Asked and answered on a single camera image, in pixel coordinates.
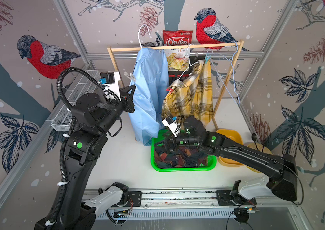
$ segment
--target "bird illustration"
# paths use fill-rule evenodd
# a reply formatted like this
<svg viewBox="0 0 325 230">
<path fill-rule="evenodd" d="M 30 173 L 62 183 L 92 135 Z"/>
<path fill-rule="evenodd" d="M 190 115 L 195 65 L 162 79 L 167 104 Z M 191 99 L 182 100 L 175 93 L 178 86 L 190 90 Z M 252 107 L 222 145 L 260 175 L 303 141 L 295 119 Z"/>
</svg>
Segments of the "bird illustration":
<svg viewBox="0 0 325 230">
<path fill-rule="evenodd" d="M 197 20 L 196 38 L 200 44 L 217 44 L 236 41 L 230 34 L 229 29 L 222 25 L 216 17 L 216 12 L 211 8 L 204 8 L 198 11 L 194 20 Z M 209 49 L 217 49 L 222 47 L 206 47 Z"/>
<path fill-rule="evenodd" d="M 22 59 L 26 57 L 42 76 L 50 79 L 57 79 L 76 58 L 81 57 L 59 46 L 40 42 L 31 35 L 23 35 L 17 42 L 17 48 Z"/>
</svg>

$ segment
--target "wallpaper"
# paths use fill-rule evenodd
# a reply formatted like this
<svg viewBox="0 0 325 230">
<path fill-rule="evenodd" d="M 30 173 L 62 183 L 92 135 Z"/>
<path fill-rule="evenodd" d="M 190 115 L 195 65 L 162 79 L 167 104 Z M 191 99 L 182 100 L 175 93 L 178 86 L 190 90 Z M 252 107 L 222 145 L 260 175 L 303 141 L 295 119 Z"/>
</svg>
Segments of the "wallpaper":
<svg viewBox="0 0 325 230">
<path fill-rule="evenodd" d="M 280 16 L 285 1 L 273 0 L 239 0 L 234 2 L 223 2 L 220 0 L 73 0 L 66 1 L 68 10 L 78 29 L 84 45 L 89 53 L 106 53 L 106 48 L 138 47 L 138 30 L 142 24 L 149 27 L 150 34 L 146 27 L 140 31 L 142 44 L 155 44 L 156 39 L 163 38 L 163 30 L 192 30 L 193 44 L 209 44 L 230 42 L 231 40 L 243 39 L 245 41 L 243 50 L 262 50 L 276 20 Z M 209 27 L 209 18 L 217 20 L 213 31 L 227 31 L 219 36 L 215 32 L 200 33 Z M 192 51 L 203 51 L 208 53 L 217 49 L 194 48 Z M 222 48 L 221 51 L 235 50 L 235 48 Z M 213 96 L 218 97 L 222 87 L 219 75 L 225 77 L 229 62 L 212 60 L 212 82 Z M 229 83 L 229 92 L 236 97 L 248 77 L 249 71 L 256 58 L 239 60 L 239 66 L 234 67 L 233 79 Z M 97 69 L 101 71 L 114 70 L 109 60 L 94 61 Z M 123 73 L 133 71 L 134 59 L 120 60 L 128 68 L 120 68 Z"/>
<path fill-rule="evenodd" d="M 59 73 L 83 67 L 79 57 L 52 1 L 0 0 L 0 184 L 59 101 Z"/>
<path fill-rule="evenodd" d="M 243 105 L 262 143 L 296 156 L 301 206 L 325 229 L 325 0 L 300 1 Z"/>
</svg>

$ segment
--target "yellow bowl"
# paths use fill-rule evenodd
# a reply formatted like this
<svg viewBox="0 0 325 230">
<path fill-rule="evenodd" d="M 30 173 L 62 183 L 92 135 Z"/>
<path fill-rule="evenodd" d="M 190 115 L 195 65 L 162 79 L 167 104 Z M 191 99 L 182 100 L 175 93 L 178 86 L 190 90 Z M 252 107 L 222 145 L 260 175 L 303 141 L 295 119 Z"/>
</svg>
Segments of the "yellow bowl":
<svg viewBox="0 0 325 230">
<path fill-rule="evenodd" d="M 242 137 L 235 130 L 219 129 L 216 132 L 220 133 L 222 135 L 225 135 L 228 138 L 232 139 L 233 141 L 238 142 L 239 144 L 243 145 Z M 221 165 L 228 166 L 228 167 L 240 167 L 240 166 L 243 166 L 242 163 L 239 163 L 239 162 L 237 162 L 235 160 L 231 160 L 231 159 L 228 159 L 228 158 L 222 158 L 220 156 L 219 156 L 218 161 L 219 161 L 219 163 Z"/>
</svg>

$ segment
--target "light blue shirt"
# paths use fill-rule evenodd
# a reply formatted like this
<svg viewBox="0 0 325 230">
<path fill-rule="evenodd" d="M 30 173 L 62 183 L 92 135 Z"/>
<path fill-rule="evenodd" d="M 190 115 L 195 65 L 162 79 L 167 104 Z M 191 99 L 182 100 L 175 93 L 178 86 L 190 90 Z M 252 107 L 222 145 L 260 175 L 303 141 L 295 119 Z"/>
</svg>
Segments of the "light blue shirt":
<svg viewBox="0 0 325 230">
<path fill-rule="evenodd" d="M 128 113 L 137 141 L 151 146 L 151 138 L 157 137 L 164 127 L 161 118 L 163 101 L 168 94 L 169 87 L 168 61 L 165 52 L 142 48 L 137 55 L 133 75 L 136 81 L 129 85 L 136 85 L 133 96 L 135 112 Z"/>
</svg>

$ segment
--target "colorful cloth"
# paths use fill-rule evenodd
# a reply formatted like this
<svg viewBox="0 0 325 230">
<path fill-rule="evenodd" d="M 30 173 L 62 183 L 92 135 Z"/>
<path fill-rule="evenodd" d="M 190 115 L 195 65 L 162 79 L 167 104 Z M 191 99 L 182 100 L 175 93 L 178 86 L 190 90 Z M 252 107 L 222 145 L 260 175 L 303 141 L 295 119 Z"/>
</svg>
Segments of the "colorful cloth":
<svg viewBox="0 0 325 230">
<path fill-rule="evenodd" d="M 162 106 L 162 118 L 177 116 L 184 120 L 193 115 L 206 126 L 213 116 L 212 80 L 210 62 L 198 60 L 193 66 L 192 74 L 183 82 L 175 80 L 169 88 Z"/>
<path fill-rule="evenodd" d="M 177 151 L 166 153 L 165 147 L 157 146 L 154 156 L 159 168 L 194 168 L 201 164 L 207 166 L 207 154 L 197 147 L 179 146 Z"/>
</svg>

